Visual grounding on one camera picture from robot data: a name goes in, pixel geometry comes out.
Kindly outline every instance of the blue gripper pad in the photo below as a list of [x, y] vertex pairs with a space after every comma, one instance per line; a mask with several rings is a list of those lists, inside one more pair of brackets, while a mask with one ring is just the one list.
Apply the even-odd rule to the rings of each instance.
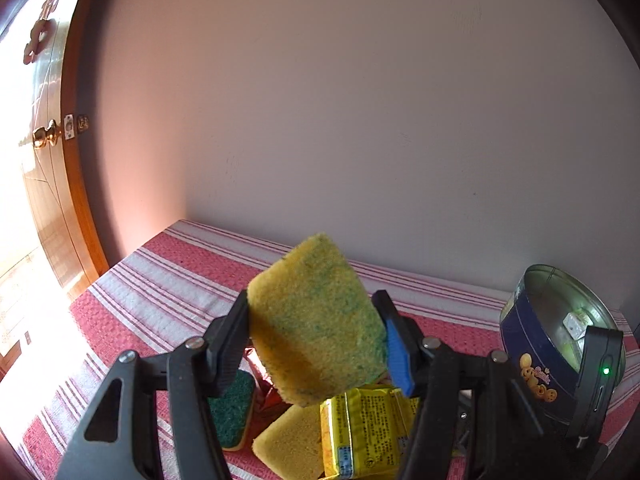
[[411, 359], [402, 342], [393, 319], [385, 320], [386, 324], [386, 358], [387, 367], [393, 384], [402, 390], [405, 397], [414, 396], [415, 382], [411, 374]]

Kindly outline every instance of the wooden door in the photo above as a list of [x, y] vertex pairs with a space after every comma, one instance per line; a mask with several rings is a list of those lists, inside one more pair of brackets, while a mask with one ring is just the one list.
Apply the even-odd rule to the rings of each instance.
[[[71, 299], [108, 269], [82, 181], [80, 124], [74, 110], [78, 55], [90, 1], [38, 0], [42, 2], [38, 18], [46, 22], [46, 31], [34, 50], [32, 115], [21, 146], [24, 183], [38, 238]], [[47, 128], [51, 121], [55, 126], [45, 131], [50, 140], [36, 149], [31, 132]], [[64, 130], [69, 123], [71, 127]]]

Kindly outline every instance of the green scouring pad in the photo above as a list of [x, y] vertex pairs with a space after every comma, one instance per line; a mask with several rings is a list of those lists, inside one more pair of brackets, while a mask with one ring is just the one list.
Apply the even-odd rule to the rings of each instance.
[[244, 446], [253, 412], [254, 392], [254, 377], [238, 370], [234, 382], [222, 397], [207, 399], [220, 447], [225, 451], [236, 451]]
[[319, 404], [385, 371], [385, 326], [326, 234], [258, 274], [247, 296], [255, 350], [286, 402]]

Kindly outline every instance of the blue tin can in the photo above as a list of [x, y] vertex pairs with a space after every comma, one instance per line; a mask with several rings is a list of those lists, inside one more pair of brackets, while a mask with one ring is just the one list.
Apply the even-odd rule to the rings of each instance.
[[[563, 424], [569, 424], [574, 415], [582, 360], [580, 340], [574, 340], [562, 323], [571, 312], [586, 314], [595, 326], [617, 329], [593, 292], [566, 272], [546, 265], [525, 271], [500, 314], [500, 335], [510, 360], [545, 413]], [[624, 371], [623, 348], [616, 384]]]

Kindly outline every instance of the red striped tablecloth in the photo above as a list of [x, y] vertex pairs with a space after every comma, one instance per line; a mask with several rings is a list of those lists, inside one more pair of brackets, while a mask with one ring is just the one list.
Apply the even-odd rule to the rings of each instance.
[[[201, 334], [213, 318], [228, 312], [252, 277], [289, 249], [183, 220], [109, 270], [70, 308], [88, 343], [81, 363], [34, 414], [21, 438], [11, 439], [24, 463], [37, 478], [52, 479], [87, 403], [122, 350], [133, 348], [148, 356]], [[386, 288], [398, 309], [413, 317], [424, 333], [462, 352], [487, 354], [501, 347], [498, 316], [507, 293], [352, 265], [369, 293]], [[638, 346], [622, 314], [612, 314], [625, 332], [626, 373], [602, 431], [601, 441], [609, 447], [640, 400]], [[158, 412], [165, 475], [178, 478], [166, 396], [159, 398]], [[236, 479], [277, 478], [250, 450], [227, 453], [226, 458]], [[454, 459], [449, 478], [461, 478], [463, 471], [463, 459]]]

